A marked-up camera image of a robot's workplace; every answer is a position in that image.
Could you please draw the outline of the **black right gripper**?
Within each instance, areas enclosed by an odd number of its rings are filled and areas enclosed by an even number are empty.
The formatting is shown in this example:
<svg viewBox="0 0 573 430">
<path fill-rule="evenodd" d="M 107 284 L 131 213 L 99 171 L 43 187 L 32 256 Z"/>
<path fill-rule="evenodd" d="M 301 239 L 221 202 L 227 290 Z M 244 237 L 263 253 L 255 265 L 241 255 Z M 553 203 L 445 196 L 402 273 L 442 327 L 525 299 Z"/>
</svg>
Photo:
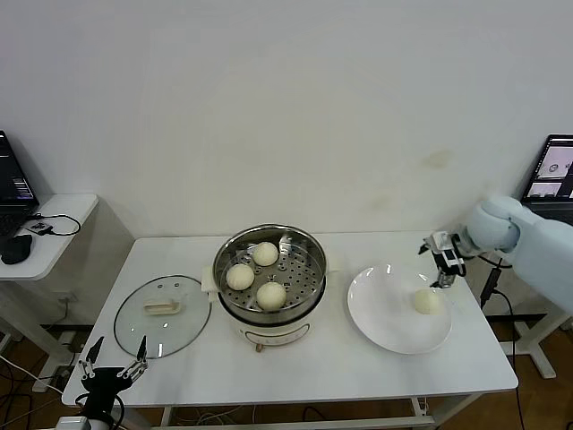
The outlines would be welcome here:
<svg viewBox="0 0 573 430">
<path fill-rule="evenodd" d="M 433 251 L 433 244 L 424 240 L 418 253 L 424 254 Z M 438 270 L 437 279 L 431 284 L 432 288 L 450 288 L 456 276 L 466 276 L 466 265 L 463 258 L 458 254 L 455 248 L 445 249 L 441 252 L 443 264 Z"/>
</svg>

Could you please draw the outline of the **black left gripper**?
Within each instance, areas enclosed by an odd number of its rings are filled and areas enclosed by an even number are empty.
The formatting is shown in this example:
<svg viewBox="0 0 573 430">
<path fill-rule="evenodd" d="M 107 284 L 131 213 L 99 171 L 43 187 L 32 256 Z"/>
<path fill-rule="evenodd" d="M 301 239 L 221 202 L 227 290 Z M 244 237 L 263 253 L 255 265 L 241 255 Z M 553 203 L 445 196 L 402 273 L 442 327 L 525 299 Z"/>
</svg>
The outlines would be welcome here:
<svg viewBox="0 0 573 430">
<path fill-rule="evenodd" d="M 86 357 L 78 361 L 81 384 L 88 393 L 84 410 L 91 414 L 110 413 L 115 397 L 132 386 L 131 378 L 139 378 L 148 368 L 147 337 L 143 336 L 135 359 L 125 369 L 122 367 L 94 367 L 104 337 L 90 347 Z"/>
</svg>

